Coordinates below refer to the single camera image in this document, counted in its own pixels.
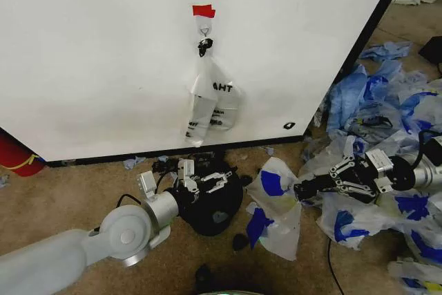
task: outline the cable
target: cable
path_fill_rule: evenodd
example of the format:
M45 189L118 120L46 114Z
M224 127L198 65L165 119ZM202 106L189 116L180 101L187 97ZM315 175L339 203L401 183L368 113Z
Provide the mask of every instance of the cable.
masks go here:
M329 238L329 244L328 244L328 248L327 248L327 261L329 263L330 272L331 272L331 275L333 276L334 282L336 283L336 285L339 288L340 293L342 295L345 295L343 289L339 285L338 279L336 278L336 276L334 275L334 272L333 272L332 262L330 261L330 246L331 245L332 245L332 240L331 240L331 238Z
M163 177L164 177L166 174L169 174L169 173L170 173L170 172L166 172L166 173L164 173L163 175L160 176L160 178L158 179L158 182L157 182L157 188L155 189L155 193L158 192L158 188L160 187L160 183L161 183L161 180L163 180Z
M422 131L419 131L419 152L417 154L416 160L414 161L413 165L412 165L412 169L415 169L419 163L422 160L422 156L423 156L423 134L425 133L429 133L429 134L433 134L433 135L441 135L441 133L437 132L437 131L431 131L429 129L423 129Z
M119 198L116 208L119 207L119 206L122 204L123 198L125 198L125 197L128 197L128 198L130 198L131 200L133 200L133 201L135 201L136 203L138 203L138 204L141 205L141 201L140 201L140 200L138 200L137 198L133 197L133 196L132 196L131 194L129 194L129 193L124 193L124 194L121 195L121 197Z

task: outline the white board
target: white board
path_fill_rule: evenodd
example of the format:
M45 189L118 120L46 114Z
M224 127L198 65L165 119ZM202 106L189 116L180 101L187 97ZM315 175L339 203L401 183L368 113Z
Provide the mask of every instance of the white board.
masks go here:
M0 126L48 161L188 146L191 5L211 3L243 101L205 144L302 135L378 1L0 0Z

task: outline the plastic bag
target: plastic bag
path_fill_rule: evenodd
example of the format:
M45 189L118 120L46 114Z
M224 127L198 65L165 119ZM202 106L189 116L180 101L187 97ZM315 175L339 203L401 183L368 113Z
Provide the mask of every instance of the plastic bag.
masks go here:
M442 229L404 225L403 231L408 247L420 262L442 267Z
M442 124L442 97L427 95L414 107L410 116L420 129L430 129Z
M358 109L363 101L367 71L357 65L353 72L330 90L330 111L327 132L344 126L347 119Z
M385 99L390 82L401 73L402 63L397 60L385 60L374 75L369 76L364 92L364 100Z
M388 264L388 273L398 278L408 294L436 294L442 292L442 269L412 261Z
M217 102L210 121L210 129L226 131L235 124L241 92L213 61L210 74L212 87L217 95Z
M333 131L329 134L330 144L314 157L308 160L299 170L298 176L304 177L308 173L325 174L331 167L342 162L346 154L363 155L368 149L368 143L360 137L353 135L347 136L344 131ZM312 149L318 141L312 142L312 146L306 149Z
M441 212L430 201L430 195L415 189L407 191L390 191L380 195L376 201L385 215L394 218L393 228L407 233L410 227L424 227L439 230L436 218L441 217Z
M382 142L373 146L370 150L380 149L387 155L397 155L404 153L415 153L419 148L418 135L407 133L405 130L395 132Z
M345 130L378 144L403 128L401 112L386 102L365 102L356 114L348 119Z
M424 91L428 87L427 83L427 76L418 70L399 73L390 81L385 101L399 108L408 97Z
M390 228L394 219L375 204L364 204L338 193L322 193L323 213L316 221L333 241L358 250L366 236Z
M377 62L385 60L393 60L397 58L407 57L412 46L411 41L386 41L381 45L374 45L367 50L362 51L359 59L373 59Z
M240 103L240 89L229 79L211 56L213 40L208 37L212 30L215 10L212 5L193 6L193 15L202 39L198 44L200 60L197 78L191 89L192 105L186 141L201 146L207 130L230 129L236 119Z
M247 227L251 243L258 237L263 247L287 260L296 259L298 248L301 204L293 192L298 182L281 159L271 157L247 186L247 193L256 202L247 207L253 214L253 224Z
M210 71L213 62L210 57L203 57L198 62L198 76L192 94L192 111L186 132L186 141L193 146L201 146L206 137L212 114L218 102L218 94L213 89Z

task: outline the floor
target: floor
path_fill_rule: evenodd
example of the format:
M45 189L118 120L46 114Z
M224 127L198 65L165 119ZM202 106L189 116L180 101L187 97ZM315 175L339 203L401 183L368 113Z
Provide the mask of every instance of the floor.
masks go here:
M434 35L442 35L442 0L417 7L392 5L369 44L412 40L412 54L403 60L405 70L422 70L439 77L433 65L417 54ZM364 61L373 73L378 64ZM314 130L320 135L321 129ZM275 156L297 174L305 143L275 145ZM236 149L227 160L240 174L254 176L268 159L259 148ZM11 173L10 185L0 189L0 254L5 254L61 231L96 227L124 193L137 195L135 176L149 170L153 160L124 169L122 162L91 166L46 168L31 178ZM297 261L285 261L260 245L234 253L233 236L244 233L249 220L243 205L232 225L221 235L197 235L183 220L172 224L171 237L138 265L124 269L107 259L88 268L82 278L60 294L194 294L194 273L203 263L225 289L247 289L263 294L339 294L328 270L327 238L316 226L320 211L304 208ZM383 231L363 241L360 251L332 245L331 261L344 292L350 294L402 294L387 274L387 263L405 248L401 234Z

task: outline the black object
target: black object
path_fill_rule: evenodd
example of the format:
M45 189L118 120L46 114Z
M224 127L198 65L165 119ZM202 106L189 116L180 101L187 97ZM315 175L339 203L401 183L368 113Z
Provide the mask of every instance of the black object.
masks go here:
M332 245L332 240L331 240L331 238L329 238L329 244L327 246L327 262L329 263L329 269L330 269L331 275L333 276L334 282L336 283L336 286L338 286L340 293L342 295L344 295L344 291L339 285L339 281L333 271L332 262L330 261L330 246L331 245Z
M204 38L202 41L198 43L198 52L200 57L203 57L206 54L206 51L210 49L213 45L212 38Z
M120 196L120 198L119 198L119 200L118 200L118 202L117 202L117 206L116 206L115 208L119 207L119 206L122 204L122 202L123 202L123 198L125 198L125 197L128 197L128 198L130 198L131 200L133 200L134 202L136 202L136 203L138 203L138 204L141 205L141 201L140 201L139 199L133 197L133 196L132 196L131 194L129 194L129 193L124 193L123 195Z
M293 127L295 127L295 124L296 124L296 123L294 123L294 122L287 122L287 123L283 126L283 128L284 128L284 129L292 129Z
M244 234L238 233L233 237L232 247L234 251L243 250L247 245L249 245L250 241L247 236Z
M423 153L430 159L430 162L432 162L434 166L440 166L442 164L442 146L435 138L425 143Z
M206 264L201 265L195 272L195 286L198 293L214 290L215 278Z
M420 49L419 54L436 65L438 71L442 74L442 36L432 37L426 45Z
M417 165L419 165L419 162L421 162L422 160L422 156L423 156L423 139L424 139L424 134L429 133L429 134L433 134L433 135L442 135L442 133L438 133L437 131L431 131L428 129L424 129L422 131L419 132L419 152L417 154L416 160L414 161L413 165L412 165L412 169L415 169L417 167Z
M180 217L204 236L214 236L223 232L230 225L242 202L243 181L236 174L236 167L230 167L224 161L224 154L223 151L199 153L188 157L195 160L195 175L199 178L215 172L231 172L223 188L208 193L216 180L200 182L196 178L200 193L195 202L193 194L179 184L175 188L166 189L176 199Z
M410 163L397 155L390 157L390 160L393 163L393 171L388 174L388 178L393 183L392 188L398 191L412 189L416 177Z

